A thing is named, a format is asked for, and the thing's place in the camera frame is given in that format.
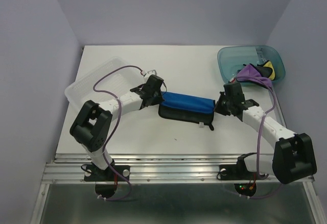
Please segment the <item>white table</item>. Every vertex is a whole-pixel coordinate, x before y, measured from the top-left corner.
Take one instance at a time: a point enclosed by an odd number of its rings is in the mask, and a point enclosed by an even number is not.
[[[165,80],[168,91],[217,100],[224,85],[219,72],[217,53],[223,47],[86,46],[76,79],[108,59],[118,56],[143,70],[156,69],[158,75]],[[272,106],[266,89],[247,86],[243,87],[243,91],[246,99],[254,99],[264,110]],[[77,111],[69,106],[57,155],[85,154],[83,147],[69,134],[76,116]],[[271,112],[270,116],[276,119],[275,112]],[[158,106],[153,106],[124,115],[107,149],[110,154],[148,155],[240,155],[256,151],[257,132],[237,118],[215,114],[213,126],[215,130],[210,131],[207,126],[201,129],[194,123],[163,119],[158,115]],[[264,139],[261,153],[273,153],[271,146]]]

